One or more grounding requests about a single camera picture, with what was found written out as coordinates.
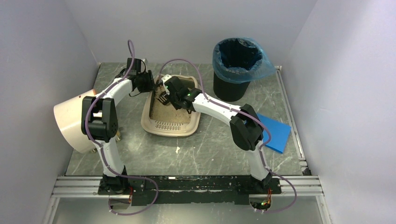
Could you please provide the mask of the black litter scoop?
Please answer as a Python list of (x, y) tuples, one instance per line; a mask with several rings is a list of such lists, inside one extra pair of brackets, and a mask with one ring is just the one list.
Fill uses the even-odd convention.
[(157, 98), (157, 100), (161, 103), (161, 104), (163, 104), (163, 105), (167, 105), (170, 101), (169, 101), (169, 98), (168, 98), (168, 94), (167, 94), (167, 92), (162, 92), (159, 96), (158, 96), (158, 98)]

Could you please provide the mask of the blue plastic bin liner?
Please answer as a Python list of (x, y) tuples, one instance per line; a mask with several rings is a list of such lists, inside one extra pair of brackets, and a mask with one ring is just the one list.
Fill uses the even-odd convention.
[(218, 78), (233, 84), (259, 80), (276, 72), (261, 45), (246, 37), (218, 42), (212, 52), (212, 66)]

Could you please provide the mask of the cat litter pile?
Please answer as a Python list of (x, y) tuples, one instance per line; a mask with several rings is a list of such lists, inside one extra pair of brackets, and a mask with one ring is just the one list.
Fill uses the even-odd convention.
[(150, 118), (160, 122), (189, 123), (191, 121), (191, 115), (186, 110), (176, 110), (171, 103), (163, 105), (157, 100), (162, 92), (164, 92), (162, 85), (156, 88)]

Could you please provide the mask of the black trash bin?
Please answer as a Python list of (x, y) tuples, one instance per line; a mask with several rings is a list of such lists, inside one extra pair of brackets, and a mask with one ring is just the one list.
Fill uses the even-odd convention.
[(240, 100), (246, 93), (250, 82), (234, 84), (220, 79), (217, 74), (213, 73), (213, 91), (215, 95), (226, 102), (235, 102)]

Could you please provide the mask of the beige cylindrical container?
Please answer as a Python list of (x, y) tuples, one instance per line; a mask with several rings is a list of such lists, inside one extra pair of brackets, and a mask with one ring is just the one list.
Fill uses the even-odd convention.
[(54, 116), (63, 137), (76, 151), (85, 154), (96, 147), (87, 136), (89, 130), (95, 141), (102, 142), (107, 154), (115, 156), (118, 132), (116, 105), (122, 99), (120, 93), (110, 91), (99, 99), (89, 113), (88, 109), (94, 102), (96, 91), (90, 90), (79, 96), (66, 100), (54, 106)]

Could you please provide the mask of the blue sheet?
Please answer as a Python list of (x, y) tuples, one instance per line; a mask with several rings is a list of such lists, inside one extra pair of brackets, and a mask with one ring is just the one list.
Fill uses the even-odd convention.
[(266, 143), (265, 146), (277, 153), (283, 154), (291, 132), (291, 127), (261, 114), (257, 114), (257, 116), (271, 134), (271, 141)]

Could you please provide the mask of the aluminium frame rail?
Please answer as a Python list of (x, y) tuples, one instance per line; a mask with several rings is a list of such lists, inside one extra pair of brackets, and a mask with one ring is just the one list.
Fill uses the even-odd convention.
[[(246, 154), (233, 139), (230, 127), (202, 114), (196, 132), (188, 137), (165, 137), (148, 133), (141, 126), (141, 115), (149, 93), (126, 97), (117, 107), (121, 126), (118, 150), (126, 171), (141, 176), (250, 175)], [(318, 177), (289, 175), (280, 181), (281, 194), (251, 195), (258, 203), (273, 197), (320, 196)], [(102, 176), (68, 174), (57, 179), (52, 195), (66, 198), (110, 198), (98, 195)]]

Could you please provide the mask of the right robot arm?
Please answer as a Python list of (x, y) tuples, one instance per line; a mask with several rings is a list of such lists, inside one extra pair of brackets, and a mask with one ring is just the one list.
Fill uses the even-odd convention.
[(246, 153), (254, 182), (260, 187), (268, 185), (272, 174), (261, 152), (265, 129), (252, 106), (226, 104), (209, 97), (200, 89), (188, 89), (177, 76), (165, 75), (161, 82), (169, 102), (176, 110), (204, 113), (227, 124), (235, 145)]

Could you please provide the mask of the beige litter box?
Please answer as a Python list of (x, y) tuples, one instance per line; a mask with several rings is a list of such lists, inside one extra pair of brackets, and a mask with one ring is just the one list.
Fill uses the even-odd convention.
[(199, 112), (188, 113), (191, 115), (189, 123), (168, 123), (160, 122), (150, 118), (150, 112), (154, 101), (155, 91), (152, 91), (144, 105), (141, 126), (148, 133), (166, 137), (187, 137), (194, 134), (198, 128), (201, 114)]

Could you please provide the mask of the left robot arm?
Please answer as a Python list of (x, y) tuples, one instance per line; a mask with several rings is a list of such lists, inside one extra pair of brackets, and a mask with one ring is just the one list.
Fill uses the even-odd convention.
[(155, 83), (145, 60), (127, 60), (123, 69), (102, 92), (82, 100), (81, 131), (94, 144), (103, 165), (99, 194), (120, 195), (133, 192), (126, 167), (116, 145), (119, 130), (117, 104), (133, 92), (151, 92)]

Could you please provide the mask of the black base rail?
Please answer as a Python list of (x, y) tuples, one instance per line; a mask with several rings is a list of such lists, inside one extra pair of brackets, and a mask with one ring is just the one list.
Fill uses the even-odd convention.
[(248, 205), (251, 195), (281, 194), (277, 178), (259, 181), (250, 175), (105, 177), (98, 195), (125, 197), (132, 206), (183, 203), (234, 203)]

